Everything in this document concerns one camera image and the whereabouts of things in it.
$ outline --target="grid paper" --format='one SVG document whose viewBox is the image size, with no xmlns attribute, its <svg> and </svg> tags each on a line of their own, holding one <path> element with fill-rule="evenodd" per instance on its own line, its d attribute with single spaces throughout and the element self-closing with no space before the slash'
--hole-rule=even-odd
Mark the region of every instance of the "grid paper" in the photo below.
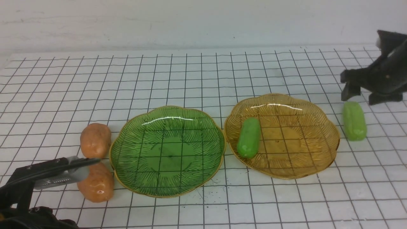
<svg viewBox="0 0 407 229">
<path fill-rule="evenodd" d="M 0 70 L 0 185 L 15 168 L 79 155 L 81 131 L 105 123 L 116 138 L 126 121 L 164 105 L 196 108 L 219 126 L 238 101 L 284 93 L 317 104 L 341 143 L 326 170 L 297 180 L 246 168 L 227 149 L 203 187 L 168 199 L 115 183 L 107 203 L 76 184 L 35 191 L 31 206 L 84 228 L 400 229 L 407 225 L 407 100 L 361 104 L 368 138 L 344 138 L 339 74 L 380 55 L 373 46 L 21 54 Z"/>
</svg>

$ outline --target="glass plate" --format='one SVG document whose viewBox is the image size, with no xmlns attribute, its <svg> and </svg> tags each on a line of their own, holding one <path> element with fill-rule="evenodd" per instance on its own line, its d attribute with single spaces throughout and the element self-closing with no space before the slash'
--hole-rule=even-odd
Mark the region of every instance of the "glass plate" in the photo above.
<svg viewBox="0 0 407 229">
<path fill-rule="evenodd" d="M 210 180 L 222 164 L 225 146 L 222 130 L 208 114 L 165 106 L 128 121 L 109 157 L 124 187 L 165 198 Z"/>
<path fill-rule="evenodd" d="M 259 150 L 246 159 L 237 153 L 242 123 L 257 117 Z M 232 152 L 250 168 L 272 177 L 296 179 L 320 172 L 336 157 L 339 132 L 315 104 L 288 95 L 267 94 L 239 102 L 225 121 Z"/>
</svg>

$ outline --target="cucumber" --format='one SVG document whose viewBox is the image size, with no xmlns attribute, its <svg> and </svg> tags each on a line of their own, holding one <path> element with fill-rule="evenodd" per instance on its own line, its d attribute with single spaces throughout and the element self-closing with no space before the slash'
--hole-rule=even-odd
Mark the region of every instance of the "cucumber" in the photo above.
<svg viewBox="0 0 407 229">
<path fill-rule="evenodd" d="M 365 115 L 357 102 L 345 102 L 342 117 L 344 119 L 345 135 L 350 141 L 361 141 L 366 138 Z"/>
<path fill-rule="evenodd" d="M 243 122 L 237 143 L 237 152 L 241 157 L 252 158 L 257 154 L 260 134 L 260 121 L 257 118 L 248 118 Z"/>
</svg>

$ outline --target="yellow plate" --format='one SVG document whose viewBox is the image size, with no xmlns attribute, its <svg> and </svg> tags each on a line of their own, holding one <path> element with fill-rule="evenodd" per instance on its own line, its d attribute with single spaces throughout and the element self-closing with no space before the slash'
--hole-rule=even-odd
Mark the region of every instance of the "yellow plate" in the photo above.
<svg viewBox="0 0 407 229">
<path fill-rule="evenodd" d="M 242 123 L 260 120 L 261 137 L 255 157 L 237 152 Z M 339 132 L 315 104 L 288 95 L 267 94 L 239 102 L 225 121 L 232 152 L 246 166 L 272 177 L 297 179 L 329 167 L 336 157 Z"/>
</svg>

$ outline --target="white wall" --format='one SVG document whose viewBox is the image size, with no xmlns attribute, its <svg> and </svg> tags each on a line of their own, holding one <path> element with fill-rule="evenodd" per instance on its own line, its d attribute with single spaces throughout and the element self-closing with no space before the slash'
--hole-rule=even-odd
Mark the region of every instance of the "white wall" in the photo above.
<svg viewBox="0 0 407 229">
<path fill-rule="evenodd" d="M 373 43 L 406 0 L 0 0 L 0 53 Z"/>
</svg>

